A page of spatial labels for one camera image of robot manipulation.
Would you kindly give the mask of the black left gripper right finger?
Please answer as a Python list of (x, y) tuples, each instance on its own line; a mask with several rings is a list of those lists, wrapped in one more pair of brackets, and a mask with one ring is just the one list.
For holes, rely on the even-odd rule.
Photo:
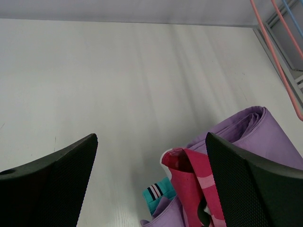
[(214, 133), (206, 149), (228, 227), (301, 227), (303, 172), (255, 155)]

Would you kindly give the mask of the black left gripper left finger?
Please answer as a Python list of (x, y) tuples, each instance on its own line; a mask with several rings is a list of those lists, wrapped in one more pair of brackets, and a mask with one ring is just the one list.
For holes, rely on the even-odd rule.
[(0, 174), (2, 227), (75, 227), (98, 148), (92, 133)]

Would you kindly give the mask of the pink wire hanger lilac trousers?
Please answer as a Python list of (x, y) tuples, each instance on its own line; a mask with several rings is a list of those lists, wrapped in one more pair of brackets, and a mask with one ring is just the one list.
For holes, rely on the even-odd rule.
[(274, 9), (275, 9), (275, 11), (276, 11), (276, 13), (278, 15), (278, 17), (279, 17), (279, 19), (280, 19), (283, 27), (285, 28), (288, 36), (290, 37), (290, 39), (291, 39), (291, 41), (292, 41), (295, 49), (297, 50), (300, 58), (302, 59), (303, 58), (303, 52), (302, 52), (302, 50), (301, 50), (301, 48), (300, 48), (300, 46), (299, 46), (299, 44), (298, 44), (295, 36), (293, 35), (291, 29), (289, 28), (287, 22), (285, 21), (284, 17), (282, 16), (282, 13), (281, 13), (279, 7), (277, 6), (276, 1), (275, 0), (271, 0), (271, 3), (272, 3), (272, 5), (273, 5), (273, 7), (274, 7)]

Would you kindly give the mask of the blue wire hanger teal trousers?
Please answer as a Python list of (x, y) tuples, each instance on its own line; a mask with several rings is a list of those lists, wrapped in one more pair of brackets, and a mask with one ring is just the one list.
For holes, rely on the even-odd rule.
[(298, 32), (298, 34), (300, 35), (300, 37), (303, 37), (303, 30), (301, 29), (294, 13), (292, 12), (292, 9), (294, 7), (296, 7), (298, 4), (299, 5), (303, 5), (303, 1), (302, 0), (281, 0), (282, 4), (283, 4), (283, 13), (282, 16), (284, 15), (288, 15), (291, 18), (291, 21), (293, 23), (293, 25), (296, 28), (296, 31)]

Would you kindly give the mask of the pink wire hanger camouflage trousers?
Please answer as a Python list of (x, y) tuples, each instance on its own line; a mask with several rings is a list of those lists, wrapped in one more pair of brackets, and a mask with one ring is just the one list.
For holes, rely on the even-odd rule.
[(273, 47), (273, 45), (272, 45), (272, 43), (271, 43), (271, 41), (269, 39), (268, 33), (265, 30), (265, 27), (264, 27), (264, 25), (262, 23), (262, 20), (261, 20), (261, 17), (259, 15), (259, 13), (258, 13), (257, 7), (256, 7), (256, 5), (255, 5), (255, 3), (254, 3), (253, 0), (250, 0), (250, 3), (251, 3), (251, 6), (253, 8), (253, 11), (255, 13), (255, 16), (257, 18), (257, 21), (258, 21), (258, 24), (260, 26), (261, 32), (263, 34), (263, 37), (265, 38), (266, 45), (267, 45), (267, 47), (268, 47), (268, 49), (269, 49), (269, 51), (270, 51), (270, 53), (271, 53), (271, 55), (273, 57), (275, 65), (277, 67), (278, 74), (279, 74), (279, 76), (280, 76), (280, 78), (281, 78), (281, 80), (282, 80), (282, 82), (283, 82), (283, 84), (284, 84), (284, 86), (286, 88), (288, 96), (289, 96), (289, 98), (291, 100), (291, 103), (293, 105), (294, 111), (295, 111), (297, 117), (302, 121), (303, 120), (303, 115), (301, 114), (299, 105), (296, 102), (296, 97), (295, 97), (295, 95), (294, 95), (294, 93), (293, 93), (290, 85), (287, 82), (285, 73), (284, 73), (284, 71), (283, 71), (283, 69), (282, 69), (282, 67), (280, 65), (280, 62), (279, 62), (278, 57), (277, 57), (277, 55), (275, 53), (274, 47)]

